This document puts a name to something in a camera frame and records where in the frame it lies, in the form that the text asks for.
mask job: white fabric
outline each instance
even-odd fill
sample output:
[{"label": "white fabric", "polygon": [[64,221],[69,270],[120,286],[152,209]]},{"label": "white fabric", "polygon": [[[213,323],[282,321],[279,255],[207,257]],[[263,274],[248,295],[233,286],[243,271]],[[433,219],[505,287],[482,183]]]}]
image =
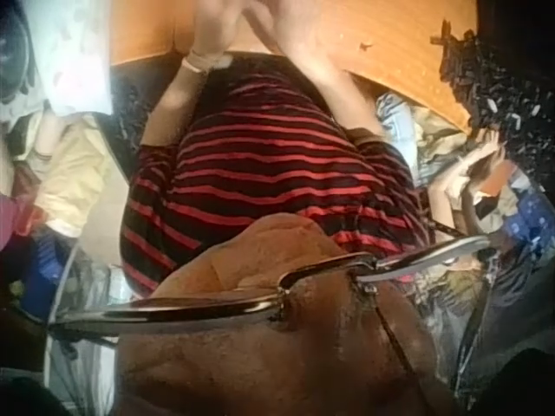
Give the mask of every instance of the white fabric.
[{"label": "white fabric", "polygon": [[4,143],[3,133],[0,132],[0,193],[11,196],[14,183],[14,166],[10,154]]},{"label": "white fabric", "polygon": [[57,115],[112,113],[111,0],[22,0],[36,66]]}]

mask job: wrist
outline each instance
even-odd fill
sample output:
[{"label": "wrist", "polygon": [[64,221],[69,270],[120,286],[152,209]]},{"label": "wrist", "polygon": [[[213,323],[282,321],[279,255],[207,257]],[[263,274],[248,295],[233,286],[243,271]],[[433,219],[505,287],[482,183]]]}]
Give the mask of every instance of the wrist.
[{"label": "wrist", "polygon": [[196,68],[199,72],[209,72],[223,54],[203,54],[196,49],[191,49],[187,56],[183,58],[183,66]]},{"label": "wrist", "polygon": [[298,53],[289,58],[316,85],[327,85],[343,76],[343,71],[325,53]]}]

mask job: person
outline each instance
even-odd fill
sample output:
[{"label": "person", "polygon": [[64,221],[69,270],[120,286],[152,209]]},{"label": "person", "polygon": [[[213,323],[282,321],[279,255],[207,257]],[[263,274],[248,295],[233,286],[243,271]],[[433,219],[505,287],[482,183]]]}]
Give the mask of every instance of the person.
[{"label": "person", "polygon": [[[193,47],[150,115],[130,183],[121,255],[138,296],[275,288],[347,252],[428,245],[407,164],[318,41],[318,14],[315,0],[197,2]],[[242,16],[325,106],[278,68],[239,71],[215,95],[208,72]],[[121,337],[116,414],[449,414],[415,308],[399,285],[376,287],[413,373],[346,274],[330,272],[291,291],[277,328]]]}]

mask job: yellow fabric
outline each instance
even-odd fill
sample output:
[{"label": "yellow fabric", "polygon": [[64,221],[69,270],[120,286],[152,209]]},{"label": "yellow fabric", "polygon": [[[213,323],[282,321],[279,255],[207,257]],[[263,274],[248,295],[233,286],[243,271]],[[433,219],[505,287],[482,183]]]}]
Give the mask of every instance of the yellow fabric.
[{"label": "yellow fabric", "polygon": [[68,237],[79,237],[88,214],[104,188],[111,155],[92,116],[68,128],[56,148],[36,205],[48,226]]}]

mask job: blue fabric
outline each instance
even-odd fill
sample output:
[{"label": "blue fabric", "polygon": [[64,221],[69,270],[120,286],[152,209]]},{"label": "blue fabric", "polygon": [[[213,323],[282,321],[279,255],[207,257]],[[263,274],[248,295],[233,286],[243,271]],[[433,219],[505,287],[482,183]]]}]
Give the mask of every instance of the blue fabric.
[{"label": "blue fabric", "polygon": [[418,176],[418,147],[415,137],[415,122],[410,106],[397,94],[386,93],[376,102],[378,120],[382,123],[390,144],[399,151],[407,162],[413,179]]}]

